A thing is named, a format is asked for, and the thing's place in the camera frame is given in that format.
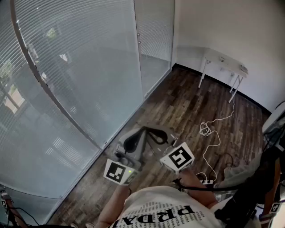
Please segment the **white folding table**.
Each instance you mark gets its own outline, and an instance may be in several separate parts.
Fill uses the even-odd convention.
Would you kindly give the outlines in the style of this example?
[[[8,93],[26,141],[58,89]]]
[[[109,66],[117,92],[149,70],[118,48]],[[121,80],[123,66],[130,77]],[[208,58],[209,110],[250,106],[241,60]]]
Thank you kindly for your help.
[[[203,54],[203,59],[205,60],[204,64],[202,65],[202,76],[200,78],[199,81],[199,85],[198,88],[201,87],[202,81],[205,77],[205,69],[207,67],[208,64],[210,63],[214,63],[217,64],[220,68],[223,68],[227,71],[229,71],[230,73],[233,73],[234,76],[236,76],[236,79],[233,83],[233,85],[231,86],[230,89],[230,94],[231,97],[228,101],[228,103],[230,103],[234,96],[236,95],[238,88],[241,84],[241,82],[243,81],[244,78],[246,78],[248,76],[248,74],[245,74],[244,72],[242,72],[239,69],[239,65],[244,65],[241,62],[239,62],[236,59],[233,59],[221,52],[218,52],[216,50],[213,50],[211,48],[205,48],[204,54]]]

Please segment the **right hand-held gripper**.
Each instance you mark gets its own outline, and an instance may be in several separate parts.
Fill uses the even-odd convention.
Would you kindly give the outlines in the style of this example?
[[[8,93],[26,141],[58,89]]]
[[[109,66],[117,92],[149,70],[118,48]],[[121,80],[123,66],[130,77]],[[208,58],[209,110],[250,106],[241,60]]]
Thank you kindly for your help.
[[[155,153],[162,154],[168,145],[174,145],[178,140],[174,131],[165,126],[145,126],[147,142]],[[162,166],[176,175],[191,166],[195,157],[186,142],[177,147],[171,147],[165,156],[160,159]]]

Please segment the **grey fabric bag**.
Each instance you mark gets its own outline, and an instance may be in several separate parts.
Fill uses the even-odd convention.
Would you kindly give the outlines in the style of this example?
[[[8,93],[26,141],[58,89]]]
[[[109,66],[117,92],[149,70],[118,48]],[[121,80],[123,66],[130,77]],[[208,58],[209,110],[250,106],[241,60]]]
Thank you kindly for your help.
[[[224,180],[216,183],[214,188],[232,187],[244,183],[255,172],[250,166],[227,167],[224,169]]]

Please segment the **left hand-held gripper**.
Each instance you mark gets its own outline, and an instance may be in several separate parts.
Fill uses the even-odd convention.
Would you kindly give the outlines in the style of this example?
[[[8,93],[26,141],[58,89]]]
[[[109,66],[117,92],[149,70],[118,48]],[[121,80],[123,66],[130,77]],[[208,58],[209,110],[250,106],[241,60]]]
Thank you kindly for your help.
[[[112,159],[107,159],[104,178],[118,185],[129,185],[142,169],[146,140],[146,130],[137,128],[125,133]]]

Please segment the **black body-worn device box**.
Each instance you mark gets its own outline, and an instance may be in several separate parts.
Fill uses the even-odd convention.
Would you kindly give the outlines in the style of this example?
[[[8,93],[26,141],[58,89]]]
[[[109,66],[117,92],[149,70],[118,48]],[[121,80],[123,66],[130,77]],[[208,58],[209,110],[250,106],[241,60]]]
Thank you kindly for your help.
[[[247,197],[236,196],[229,198],[226,204],[217,209],[215,218],[225,224],[225,228],[255,228],[256,202]]]

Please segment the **white office chair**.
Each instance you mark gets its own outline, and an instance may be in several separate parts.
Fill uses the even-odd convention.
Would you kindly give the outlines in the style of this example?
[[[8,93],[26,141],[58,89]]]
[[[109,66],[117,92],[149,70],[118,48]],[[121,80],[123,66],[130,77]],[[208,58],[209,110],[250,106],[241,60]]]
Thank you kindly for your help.
[[[285,136],[285,101],[280,103],[262,126],[262,134],[266,140],[264,150],[277,146]]]

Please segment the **person's left forearm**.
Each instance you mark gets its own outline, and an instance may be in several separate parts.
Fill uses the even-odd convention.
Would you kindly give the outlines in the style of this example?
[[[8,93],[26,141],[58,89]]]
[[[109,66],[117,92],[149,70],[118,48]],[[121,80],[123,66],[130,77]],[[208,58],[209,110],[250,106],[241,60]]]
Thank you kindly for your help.
[[[130,194],[129,186],[118,185],[100,213],[95,228],[107,228],[112,225],[122,213],[125,200]]]

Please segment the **person's right forearm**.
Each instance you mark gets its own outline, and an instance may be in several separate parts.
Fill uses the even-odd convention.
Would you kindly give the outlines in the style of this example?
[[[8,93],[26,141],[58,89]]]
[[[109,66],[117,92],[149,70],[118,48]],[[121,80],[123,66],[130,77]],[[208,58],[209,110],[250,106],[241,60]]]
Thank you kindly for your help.
[[[198,187],[206,188],[198,179],[198,177],[192,172],[191,169],[185,169],[180,172],[179,177],[181,178],[181,183],[186,187]],[[218,203],[215,195],[211,191],[198,191],[198,190],[186,190],[187,194],[194,198],[196,201],[200,202],[203,206],[211,209],[214,205]]]

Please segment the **white printed t-shirt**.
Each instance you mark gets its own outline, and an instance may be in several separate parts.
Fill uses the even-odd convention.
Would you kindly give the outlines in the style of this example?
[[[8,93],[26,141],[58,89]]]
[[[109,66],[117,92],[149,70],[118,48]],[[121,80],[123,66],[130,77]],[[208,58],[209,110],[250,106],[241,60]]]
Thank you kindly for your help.
[[[147,187],[131,194],[119,218],[108,228],[225,228],[209,209],[185,192]]]

